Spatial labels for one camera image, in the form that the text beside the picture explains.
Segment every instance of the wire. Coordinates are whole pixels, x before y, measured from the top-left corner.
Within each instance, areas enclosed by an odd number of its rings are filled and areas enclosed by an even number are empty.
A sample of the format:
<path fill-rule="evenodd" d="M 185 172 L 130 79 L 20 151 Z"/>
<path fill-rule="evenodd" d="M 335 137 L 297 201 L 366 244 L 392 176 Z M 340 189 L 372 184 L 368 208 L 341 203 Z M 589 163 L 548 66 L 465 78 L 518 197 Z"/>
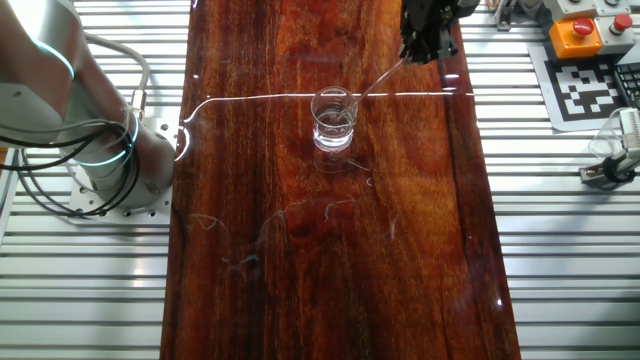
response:
<path fill-rule="evenodd" d="M 114 121 L 104 120 L 104 119 L 92 119 L 92 120 L 82 121 L 79 123 L 75 123 L 67 126 L 60 126 L 57 128 L 47 129 L 47 130 L 16 128 L 6 124 L 0 124 L 0 129 L 23 132 L 28 134 L 48 134 L 48 133 L 58 133 L 61 131 L 73 130 L 83 126 L 97 126 L 97 125 L 106 125 L 106 124 L 118 124 L 118 123 Z"/>
<path fill-rule="evenodd" d="M 54 166 L 58 166 L 64 162 L 67 162 L 71 159 L 73 159 L 74 157 L 76 157 L 79 153 L 82 152 L 82 150 L 84 150 L 84 148 L 86 148 L 87 146 L 89 146 L 89 144 L 91 144 L 91 142 L 93 140 L 95 140 L 96 138 L 98 138 L 98 136 L 102 135 L 102 133 L 97 133 L 95 135 L 93 135 L 92 138 L 88 139 L 87 141 L 85 141 L 82 145 L 80 145 L 78 148 L 76 148 L 74 151 L 72 151 L 69 155 L 56 160 L 54 162 L 50 162 L 48 164 L 41 164 L 41 165 L 34 165 L 34 166 L 13 166 L 13 165 L 0 165 L 0 169 L 2 170 L 12 170 L 12 171 L 35 171 L 35 170 L 44 170 L 44 169 L 48 169 Z"/>
<path fill-rule="evenodd" d="M 3 141 L 8 144 L 12 144 L 12 145 L 26 146 L 26 147 L 32 147 L 32 148 L 38 148 L 38 149 L 56 149 L 61 147 L 78 145 L 82 142 L 86 142 L 88 139 L 95 139 L 103 133 L 104 133 L 104 130 L 99 130 L 91 134 L 85 135 L 83 137 L 80 137 L 78 139 L 74 139 L 74 140 L 70 140 L 62 143 L 53 143 L 53 144 L 38 144 L 38 143 L 32 143 L 30 141 L 11 139 L 4 136 L 0 136 L 0 141 Z"/>
<path fill-rule="evenodd" d="M 137 61 L 140 64 L 140 66 L 142 66 L 142 78 L 140 79 L 140 85 L 138 85 L 138 90 L 144 90 L 147 87 L 147 83 L 149 82 L 149 76 L 151 74 L 151 69 L 149 68 L 149 63 L 147 62 L 147 60 L 142 55 L 140 55 L 140 53 L 138 53 L 137 51 L 133 50 L 128 46 L 122 45 L 115 41 L 107 40 L 105 38 L 102 38 L 93 34 L 89 34 L 86 32 L 84 33 L 84 35 L 89 42 L 92 42 L 96 45 L 100 45 L 102 47 L 106 47 L 108 49 L 131 56 L 135 61 Z"/>
<path fill-rule="evenodd" d="M 29 185 L 27 184 L 26 180 L 24 179 L 24 176 L 22 175 L 21 172 L 18 172 L 18 177 L 20 179 L 20 182 L 22 184 L 22 186 L 24 187 L 25 191 L 27 192 L 27 194 L 29 194 L 29 196 L 31 198 L 33 198 L 33 200 L 38 203 L 38 205 L 40 205 L 42 208 L 46 209 L 47 211 L 50 211 L 56 215 L 60 215 L 60 216 L 69 216 L 69 217 L 81 217 L 84 218 L 86 216 L 95 216 L 95 215 L 104 215 L 107 212 L 113 210 L 114 208 L 116 208 L 117 206 L 119 206 L 128 196 L 129 194 L 131 194 L 131 192 L 133 191 L 133 189 L 136 187 L 139 176 L 140 176 L 140 161 L 139 161 L 139 157 L 138 157 L 138 153 L 137 150 L 132 147 L 131 150 L 129 151 L 130 153 L 133 154 L 133 158 L 132 161 L 128 161 L 129 166 L 126 169 L 126 173 L 124 174 L 124 181 L 120 184 L 118 190 L 114 193 L 114 195 L 109 198 L 104 204 L 102 204 L 101 206 L 89 211 L 89 212 L 80 212 L 77 210 L 73 210 L 70 209 L 62 204 L 60 204 L 59 202 L 57 202 L 55 199 L 53 199 L 52 197 L 50 197 L 49 195 L 47 195 L 44 190 L 42 189 L 42 187 L 40 187 L 40 185 L 38 184 L 37 180 L 35 179 L 33 173 L 31 170 L 27 170 L 28 176 L 30 177 L 31 181 L 33 182 L 34 186 L 36 186 L 36 188 L 38 189 L 38 191 L 40 192 L 40 194 L 44 197 L 46 197 L 52 204 L 54 204 L 55 206 L 58 206 L 60 209 L 64 210 L 64 211 L 60 211 L 60 210 L 56 210 L 53 209 L 51 207 L 49 207 L 48 205 L 46 205 L 44 202 L 42 202 L 40 199 L 37 198 L 37 196 L 33 193 L 33 191 L 31 190 L 31 188 L 29 187 Z M 28 163 L 28 159 L 26 157 L 26 154 L 24 152 L 22 152 L 22 157 L 23 157 L 23 162 L 25 165 L 27 166 L 23 166 L 22 168 L 24 169 L 29 169 L 32 168 L 31 166 L 29 166 Z M 129 186 L 129 188 L 127 189 L 126 192 L 122 192 L 124 190 L 124 188 L 126 187 L 127 183 L 131 183 L 131 185 Z"/>

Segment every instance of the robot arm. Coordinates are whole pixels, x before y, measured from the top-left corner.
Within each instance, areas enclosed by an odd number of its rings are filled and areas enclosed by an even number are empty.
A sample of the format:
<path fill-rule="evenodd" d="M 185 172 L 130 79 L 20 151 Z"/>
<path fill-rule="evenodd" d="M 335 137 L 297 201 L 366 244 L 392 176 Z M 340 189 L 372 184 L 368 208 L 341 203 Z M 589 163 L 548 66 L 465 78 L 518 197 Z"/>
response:
<path fill-rule="evenodd" d="M 124 164 L 132 157 L 125 154 L 135 151 L 139 181 L 132 181 L 135 188 L 124 195 L 121 206 L 144 206 L 171 185 L 173 147 L 143 125 L 144 91 L 134 93 L 130 107 L 96 63 L 85 38 L 99 41 L 85 35 L 68 0 L 0 0 L 0 136 L 9 147 L 70 143 L 104 128 L 85 123 L 119 123 L 128 135 L 105 131 L 74 159 L 91 187 L 110 199 L 112 189 L 127 177 Z M 139 111 L 129 111 L 132 107 Z M 119 140 L 127 137 L 129 143 Z M 65 155 L 74 150 L 60 148 Z"/>
<path fill-rule="evenodd" d="M 480 0 L 403 0 L 401 58 L 426 64 L 458 53 L 451 39 L 457 20 L 469 16 Z"/>

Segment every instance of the control box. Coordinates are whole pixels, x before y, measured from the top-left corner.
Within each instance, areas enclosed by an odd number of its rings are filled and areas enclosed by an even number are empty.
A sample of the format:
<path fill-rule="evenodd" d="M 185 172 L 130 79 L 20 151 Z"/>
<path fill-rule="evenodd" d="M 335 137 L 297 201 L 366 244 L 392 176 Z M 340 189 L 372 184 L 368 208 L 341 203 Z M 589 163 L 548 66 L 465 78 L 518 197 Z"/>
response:
<path fill-rule="evenodd" d="M 543 0 L 543 3 L 551 11 L 553 21 L 578 18 L 593 19 L 597 16 L 594 0 Z"/>
<path fill-rule="evenodd" d="M 628 0 L 594 0 L 597 16 L 631 14 Z"/>
<path fill-rule="evenodd" d="M 616 65 L 615 79 L 627 105 L 640 108 L 640 62 Z"/>
<path fill-rule="evenodd" d="M 558 59 L 592 57 L 602 48 L 602 40 L 591 19 L 559 20 L 549 31 Z"/>

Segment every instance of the black cable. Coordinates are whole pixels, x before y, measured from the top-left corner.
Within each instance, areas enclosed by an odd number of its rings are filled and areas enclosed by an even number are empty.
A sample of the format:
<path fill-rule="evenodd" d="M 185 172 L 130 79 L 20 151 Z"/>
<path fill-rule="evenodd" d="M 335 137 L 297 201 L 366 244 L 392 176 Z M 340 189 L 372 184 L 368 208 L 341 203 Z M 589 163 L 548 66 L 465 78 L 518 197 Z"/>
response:
<path fill-rule="evenodd" d="M 11 144 L 11 145 L 26 146 L 26 147 L 30 147 L 30 148 L 36 148 L 36 149 L 57 149 L 57 148 L 61 148 L 61 147 L 78 145 L 80 143 L 85 142 L 86 140 L 88 140 L 90 138 L 93 138 L 96 134 L 98 134 L 98 135 L 104 134 L 110 128 L 120 129 L 120 128 L 124 128 L 124 126 L 120 125 L 120 124 L 118 124 L 118 125 L 116 125 L 116 124 L 105 124 L 105 127 L 103 127 L 102 129 L 100 129 L 98 131 L 94 131 L 91 134 L 85 135 L 83 137 L 80 137 L 80 138 L 77 138 L 77 139 L 74 139 L 74 140 L 65 141 L 65 142 L 62 142 L 62 143 L 38 144 L 38 143 L 29 142 L 29 141 L 11 139 L 11 138 L 4 137 L 4 136 L 0 136 L 0 141 L 5 142 L 7 144 Z"/>
<path fill-rule="evenodd" d="M 86 147 L 86 145 L 88 145 L 88 143 L 90 143 L 93 140 L 95 140 L 95 139 L 87 140 L 87 143 L 83 144 L 83 146 L 80 149 L 82 150 L 84 147 Z M 38 205 L 40 205 L 42 208 L 44 208 L 47 211 L 50 211 L 50 212 L 52 212 L 52 213 L 54 213 L 56 215 L 69 216 L 69 217 L 86 217 L 86 216 L 103 215 L 103 214 L 107 213 L 108 211 L 111 211 L 114 208 L 116 208 L 118 205 L 120 205 L 127 198 L 127 196 L 129 196 L 129 194 L 131 194 L 131 192 L 133 191 L 133 189 L 137 185 L 137 182 L 138 182 L 138 179 L 139 179 L 139 176 L 140 176 L 140 159 L 139 159 L 137 150 L 133 146 L 133 140 L 132 140 L 132 138 L 131 138 L 131 136 L 129 134 L 126 134 L 126 136 L 125 136 L 125 138 L 123 138 L 123 140 L 128 140 L 128 142 L 125 142 L 125 144 L 124 144 L 125 151 L 127 151 L 127 150 L 133 151 L 133 158 L 129 158 L 129 160 L 127 161 L 129 163 L 129 166 L 125 168 L 126 171 L 123 174 L 124 181 L 122 182 L 122 184 L 120 185 L 118 190 L 114 193 L 114 195 L 111 198 L 109 198 L 107 201 L 105 201 L 105 203 L 102 204 L 101 206 L 99 206 L 99 207 L 97 207 L 97 208 L 95 208 L 95 209 L 93 209 L 91 211 L 78 212 L 76 210 L 70 209 L 70 208 L 60 204 L 55 199 L 53 199 L 52 197 L 47 195 L 44 192 L 44 190 L 42 189 L 42 187 L 40 187 L 40 185 L 38 184 L 37 180 L 35 179 L 35 176 L 32 173 L 31 169 L 35 168 L 35 166 L 28 166 L 28 160 L 27 160 L 26 155 L 24 154 L 24 152 L 21 152 L 21 153 L 22 153 L 22 156 L 23 156 L 23 161 L 27 166 L 26 167 L 19 167 L 19 168 L 23 169 L 24 171 L 27 171 L 29 177 L 31 178 L 31 181 L 36 186 L 36 188 L 38 189 L 38 191 L 40 192 L 40 194 L 42 196 L 46 197 L 52 204 L 58 206 L 59 208 L 65 210 L 65 211 L 59 211 L 59 210 L 56 210 L 56 209 L 52 209 L 51 207 L 49 207 L 46 204 L 44 204 L 33 193 L 33 191 L 28 186 L 26 180 L 24 179 L 24 176 L 21 174 L 20 171 L 18 171 L 18 177 L 20 178 L 20 182 L 21 182 L 22 186 L 25 188 L 25 191 L 27 192 L 27 194 L 31 198 L 33 198 L 33 200 L 36 203 L 38 203 Z M 127 191 L 123 194 L 123 190 L 124 190 L 125 186 L 127 185 L 127 183 L 129 183 L 129 182 L 131 182 L 131 186 L 129 186 Z"/>
<path fill-rule="evenodd" d="M 11 171 L 35 171 L 35 170 L 44 170 L 54 166 L 58 166 L 76 157 L 78 154 L 82 152 L 82 150 L 84 150 L 87 146 L 89 146 L 89 144 L 91 144 L 93 140 L 97 139 L 102 134 L 103 132 L 94 134 L 91 138 L 89 138 L 88 140 L 85 140 L 85 142 L 82 145 L 80 145 L 78 148 L 73 150 L 69 155 L 61 158 L 60 160 L 56 160 L 48 164 L 41 164 L 41 165 L 34 165 L 34 166 L 0 165 L 0 169 L 11 170 Z"/>

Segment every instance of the glossy wood surface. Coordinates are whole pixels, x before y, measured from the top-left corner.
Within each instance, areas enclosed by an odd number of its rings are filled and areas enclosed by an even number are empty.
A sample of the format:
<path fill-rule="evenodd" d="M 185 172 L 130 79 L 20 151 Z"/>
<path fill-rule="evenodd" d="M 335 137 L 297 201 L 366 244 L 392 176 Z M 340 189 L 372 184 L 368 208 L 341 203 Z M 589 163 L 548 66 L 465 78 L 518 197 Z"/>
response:
<path fill-rule="evenodd" d="M 519 359 L 464 52 L 327 173 L 309 94 L 397 61 L 400 1 L 193 2 L 161 358 Z"/>

